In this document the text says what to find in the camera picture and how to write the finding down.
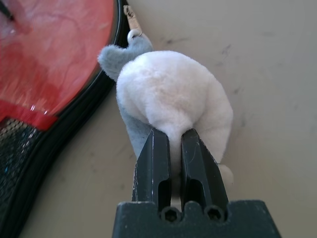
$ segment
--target plush toy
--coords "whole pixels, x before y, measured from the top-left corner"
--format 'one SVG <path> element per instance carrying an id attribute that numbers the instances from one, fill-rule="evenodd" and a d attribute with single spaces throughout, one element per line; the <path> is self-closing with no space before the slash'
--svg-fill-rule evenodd
<path id="1" fill-rule="evenodd" d="M 181 136 L 194 128 L 217 163 L 230 135 L 233 111 L 222 85 L 201 64 L 173 51 L 153 51 L 150 40 L 132 30 L 129 46 L 106 46 L 98 57 L 117 82 L 116 96 L 134 152 L 139 157 L 153 127 L 170 145 L 172 190 L 179 192 Z M 226 188 L 231 170 L 219 165 Z"/>

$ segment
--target black clamp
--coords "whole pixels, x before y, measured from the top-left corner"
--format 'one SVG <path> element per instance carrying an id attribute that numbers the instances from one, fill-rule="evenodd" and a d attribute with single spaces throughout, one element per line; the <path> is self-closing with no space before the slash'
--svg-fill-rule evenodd
<path id="1" fill-rule="evenodd" d="M 117 207 L 113 238 L 280 238 L 264 202 L 228 202 L 217 162 L 195 130 L 182 136 L 182 212 L 170 206 L 167 136 L 153 129 L 134 170 L 132 202 Z"/>

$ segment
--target beige table surface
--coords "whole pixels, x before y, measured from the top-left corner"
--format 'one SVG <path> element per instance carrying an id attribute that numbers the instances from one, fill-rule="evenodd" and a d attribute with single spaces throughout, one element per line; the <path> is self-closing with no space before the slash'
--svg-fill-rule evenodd
<path id="1" fill-rule="evenodd" d="M 316 0 L 132 0 L 157 50 L 223 84 L 234 124 L 229 198 L 266 202 L 285 238 L 317 237 Z M 21 238 L 110 238 L 136 158 L 112 91 L 46 177 Z"/>

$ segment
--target metal clip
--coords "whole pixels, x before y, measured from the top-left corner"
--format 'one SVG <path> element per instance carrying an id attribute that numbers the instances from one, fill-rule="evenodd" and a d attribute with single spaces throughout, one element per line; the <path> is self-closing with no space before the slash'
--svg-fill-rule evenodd
<path id="1" fill-rule="evenodd" d="M 132 7 L 129 5 L 124 5 L 123 6 L 123 12 L 128 18 L 128 23 L 130 30 L 137 29 L 139 31 L 139 35 L 142 35 L 142 29 L 140 27 L 140 24 L 138 23 L 138 19 L 132 10 Z"/>

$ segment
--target white plush body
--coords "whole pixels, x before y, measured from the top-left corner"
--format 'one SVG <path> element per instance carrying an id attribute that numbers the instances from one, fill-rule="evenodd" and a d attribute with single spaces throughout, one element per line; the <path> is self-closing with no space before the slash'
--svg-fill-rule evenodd
<path id="1" fill-rule="evenodd" d="M 168 136 L 174 177 L 181 170 L 181 136 L 191 128 L 220 163 L 233 112 L 222 85 L 195 60 L 172 51 L 142 54 L 123 67 L 117 99 L 129 115 Z M 223 170 L 231 183 L 231 171 Z"/>

